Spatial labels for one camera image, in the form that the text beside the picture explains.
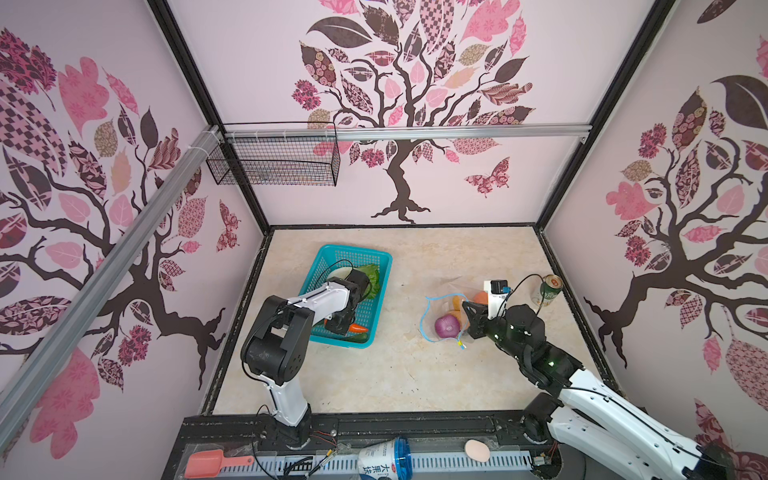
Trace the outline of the green lettuce cabbage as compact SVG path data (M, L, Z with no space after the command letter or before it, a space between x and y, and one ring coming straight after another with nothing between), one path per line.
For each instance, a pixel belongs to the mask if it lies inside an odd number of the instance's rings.
M363 299L369 300L369 299L375 298L381 290L380 271L378 266L375 264L368 264L368 265L362 265L362 266L356 266L356 267L340 267L331 271L327 276L327 280L328 281L330 281L331 279L347 280L352 270L358 270L364 273L368 278L369 286L365 289L365 294L363 296Z

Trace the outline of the teal plastic basket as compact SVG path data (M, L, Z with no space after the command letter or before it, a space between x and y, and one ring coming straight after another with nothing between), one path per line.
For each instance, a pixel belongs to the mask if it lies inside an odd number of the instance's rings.
M320 248L300 290L349 289L341 309L314 321L310 340L337 347L365 349L375 338L383 309L391 254L361 247L328 244Z

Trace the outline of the orange carrot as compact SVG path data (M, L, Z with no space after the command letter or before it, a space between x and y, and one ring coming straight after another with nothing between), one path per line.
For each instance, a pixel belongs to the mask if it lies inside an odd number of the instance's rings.
M368 332L368 328L359 324L351 324L349 331L354 334L363 334Z

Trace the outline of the orange pumpkin toy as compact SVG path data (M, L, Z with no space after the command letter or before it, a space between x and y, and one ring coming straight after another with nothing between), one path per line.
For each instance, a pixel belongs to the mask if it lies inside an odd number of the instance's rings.
M488 294L487 294L486 292L484 292L484 291L478 292L478 293L477 293L477 294L476 294L476 295L473 297L473 302L474 302L474 303L478 303L478 304L482 304L482 305L487 305L487 304L488 304L488 302L489 302L489 300L488 300Z

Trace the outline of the purple onion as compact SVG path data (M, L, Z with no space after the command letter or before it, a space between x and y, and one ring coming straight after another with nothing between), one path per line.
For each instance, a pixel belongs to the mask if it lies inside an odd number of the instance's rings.
M440 339L457 338L462 327L459 319L453 314L445 314L434 321L434 330Z

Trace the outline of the clear zip bag blue zipper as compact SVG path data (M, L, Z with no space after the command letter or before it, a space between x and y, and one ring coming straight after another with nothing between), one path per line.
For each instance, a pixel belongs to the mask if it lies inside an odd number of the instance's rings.
M469 285L463 277L440 284L426 297L426 308L419 322L422 338L429 344L452 343L464 350L471 338L469 319L463 303L470 301L486 305L488 295L476 285Z

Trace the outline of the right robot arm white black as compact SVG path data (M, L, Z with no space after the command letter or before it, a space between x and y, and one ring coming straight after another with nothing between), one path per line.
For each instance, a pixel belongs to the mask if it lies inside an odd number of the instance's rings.
M700 446L630 403L565 350L549 342L527 305L465 301L469 335L513 358L540 394L521 419L533 443L568 445L624 479L735 479L726 449Z

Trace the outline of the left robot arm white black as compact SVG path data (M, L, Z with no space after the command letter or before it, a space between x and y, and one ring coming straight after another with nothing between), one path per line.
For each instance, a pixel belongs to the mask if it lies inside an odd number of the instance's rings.
M305 446L311 436L311 407L298 373L306 360L312 328L321 324L345 335L355 324L356 310L372 289L368 276L351 269L319 288L285 299L268 297L243 342L240 359L245 375L266 386L273 401L279 441L290 448Z

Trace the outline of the green drink can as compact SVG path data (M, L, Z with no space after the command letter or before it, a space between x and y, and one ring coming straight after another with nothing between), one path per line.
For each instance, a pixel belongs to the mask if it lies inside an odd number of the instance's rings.
M563 289L563 280L554 274L546 275L531 293L531 301L537 307L549 306Z

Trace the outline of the white blue yogurt cup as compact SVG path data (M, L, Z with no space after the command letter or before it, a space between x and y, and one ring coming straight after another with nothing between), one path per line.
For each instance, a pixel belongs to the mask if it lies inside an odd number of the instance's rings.
M357 457L361 479L411 480L413 463L411 448L404 437L362 448Z

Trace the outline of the red plastic scoop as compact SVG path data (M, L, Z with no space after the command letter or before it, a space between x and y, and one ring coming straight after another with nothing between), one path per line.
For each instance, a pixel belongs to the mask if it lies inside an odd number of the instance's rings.
M220 449L193 453L184 470L185 479L215 478L222 469L229 467L248 467L255 463L252 455L226 457Z

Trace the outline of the aluminium rail back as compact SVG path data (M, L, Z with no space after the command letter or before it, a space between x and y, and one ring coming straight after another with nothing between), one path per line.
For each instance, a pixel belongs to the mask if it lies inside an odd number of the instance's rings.
M437 140L460 138L532 138L576 137L587 138L592 130L588 124L519 124L519 125L470 125L442 127L386 127L340 129L256 129L257 123L244 124L240 130L228 131L228 140L301 140L326 142L381 141L381 140Z

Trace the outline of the aluminium rail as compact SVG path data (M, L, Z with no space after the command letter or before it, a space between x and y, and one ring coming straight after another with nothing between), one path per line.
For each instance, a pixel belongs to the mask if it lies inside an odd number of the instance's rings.
M77 293L70 306L30 354L1 392L1 447L6 448L35 405L64 367L64 363L98 317L157 230L195 171L221 140L221 128L209 125L185 150L181 164L171 170L162 187L106 256L104 264Z
M257 123L244 124L240 130L228 131L228 140L301 140L326 142L381 141L381 140L437 140L460 138L532 138L576 137L587 138L592 130L588 124L519 124L519 125L470 125L442 127L386 127L340 129L256 129Z

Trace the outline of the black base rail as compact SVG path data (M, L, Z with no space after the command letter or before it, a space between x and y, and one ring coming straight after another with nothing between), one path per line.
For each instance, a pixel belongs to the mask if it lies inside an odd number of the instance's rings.
M524 411L314 414L310 440L298 449L279 441L276 422L266 413L189 417L182 423L162 476L185 479L189 457L207 450L220 449L226 457L252 455L254 464L259 463L260 456L302 455L303 462L324 454L320 463L306 475L306 479L310 479L333 455L358 456L362 448L396 437L408 440L411 454L465 453L464 444L475 439L485 443L491 454L528 452L533 462L531 473L543 477L559 474L564 468L566 449L574 448L553 440L529 441L521 429Z

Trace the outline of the aluminium rail left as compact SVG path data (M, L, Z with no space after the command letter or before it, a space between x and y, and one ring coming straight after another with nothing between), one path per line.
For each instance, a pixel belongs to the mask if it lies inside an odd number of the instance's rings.
M221 128L209 125L185 150L181 164L171 170L162 187L106 256L104 264L77 293L70 306L30 354L1 392L1 447L6 448L35 405L64 367L64 363L98 317L157 230L195 171L221 140Z

